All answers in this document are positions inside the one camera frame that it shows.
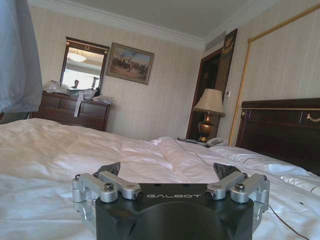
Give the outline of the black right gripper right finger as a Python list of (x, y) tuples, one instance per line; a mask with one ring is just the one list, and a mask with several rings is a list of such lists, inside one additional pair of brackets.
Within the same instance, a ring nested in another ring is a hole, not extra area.
[(209, 183), (205, 196), (210, 200), (222, 200), (230, 192), (230, 198), (239, 204), (254, 202), (252, 230), (255, 231), (262, 221), (262, 214), (269, 209), (270, 181), (266, 175), (248, 176), (232, 165), (214, 163), (213, 169), (219, 181)]

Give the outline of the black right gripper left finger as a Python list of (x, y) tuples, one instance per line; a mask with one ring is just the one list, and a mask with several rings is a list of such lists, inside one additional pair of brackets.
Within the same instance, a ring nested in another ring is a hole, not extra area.
[(127, 200), (143, 197), (141, 186), (118, 176), (120, 163), (104, 165), (94, 174), (82, 173), (72, 180), (73, 208), (80, 213), (82, 223), (90, 230), (96, 230), (95, 201), (113, 203), (118, 193)]

